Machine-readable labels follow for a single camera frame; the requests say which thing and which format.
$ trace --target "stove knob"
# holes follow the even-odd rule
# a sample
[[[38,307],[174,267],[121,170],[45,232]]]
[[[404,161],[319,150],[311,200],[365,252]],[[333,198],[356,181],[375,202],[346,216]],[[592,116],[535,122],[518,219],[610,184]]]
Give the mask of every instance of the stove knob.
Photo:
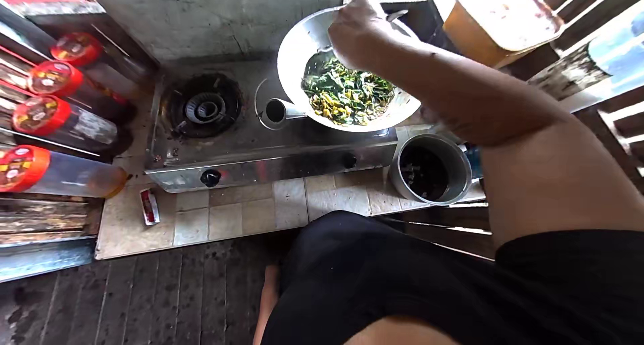
[[[356,156],[351,154],[350,152],[342,156],[342,165],[344,165],[344,168],[347,168],[347,169],[355,168],[357,162],[358,162],[358,159],[356,158]]]
[[[219,183],[219,179],[221,179],[221,173],[215,169],[208,169],[201,176],[202,183],[208,188],[212,188],[217,185]]]

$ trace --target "black shorts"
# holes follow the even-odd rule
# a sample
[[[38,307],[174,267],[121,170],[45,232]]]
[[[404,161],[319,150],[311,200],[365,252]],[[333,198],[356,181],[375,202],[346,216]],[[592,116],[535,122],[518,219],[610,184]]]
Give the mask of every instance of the black shorts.
[[[496,262],[349,212],[305,227],[262,344],[342,344],[390,315],[467,344],[644,344],[644,233],[573,230],[504,244]]]

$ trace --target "metal pot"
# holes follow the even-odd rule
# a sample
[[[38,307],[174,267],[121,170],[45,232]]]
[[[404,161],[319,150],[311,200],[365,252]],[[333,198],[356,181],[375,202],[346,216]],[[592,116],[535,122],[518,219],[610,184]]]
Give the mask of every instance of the metal pot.
[[[324,126],[349,132],[370,132],[393,127],[410,117],[421,106],[418,100],[399,88],[395,89],[394,96],[382,116],[369,121],[365,126],[348,127],[336,125],[331,120],[316,115],[309,103],[309,97],[301,88],[304,71],[311,56],[331,45],[326,30],[333,22],[335,12],[340,8],[342,7],[324,9],[304,18],[290,29],[279,46],[279,82],[288,98],[292,100],[292,103],[279,101],[284,106],[284,112],[290,114],[286,119],[308,116]],[[418,39],[414,32],[399,20],[393,20],[391,26],[406,36]]]
[[[440,158],[447,170],[447,189],[438,199],[430,201],[414,193],[403,179],[400,157],[406,148],[415,146],[431,151]],[[405,198],[433,205],[450,205],[460,201],[472,184],[472,169],[465,153],[455,143],[436,134],[421,134],[409,138],[393,157],[389,176],[393,186]]]

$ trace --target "small packet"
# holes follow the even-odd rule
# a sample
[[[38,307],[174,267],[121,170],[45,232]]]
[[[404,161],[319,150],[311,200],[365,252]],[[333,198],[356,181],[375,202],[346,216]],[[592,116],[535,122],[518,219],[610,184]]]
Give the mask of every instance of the small packet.
[[[143,206],[143,220],[146,222],[146,226],[153,226],[161,222],[157,198],[152,194],[150,189],[141,190],[139,197],[141,199],[141,205]]]

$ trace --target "green leaves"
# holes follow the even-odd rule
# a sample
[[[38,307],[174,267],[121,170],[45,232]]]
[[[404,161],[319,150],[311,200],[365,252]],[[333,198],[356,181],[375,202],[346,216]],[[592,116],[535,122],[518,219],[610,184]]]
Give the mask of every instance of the green leaves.
[[[393,97],[391,83],[370,72],[347,69],[335,56],[324,61],[323,68],[323,74],[302,79],[317,115],[338,125],[366,125],[384,113]]]

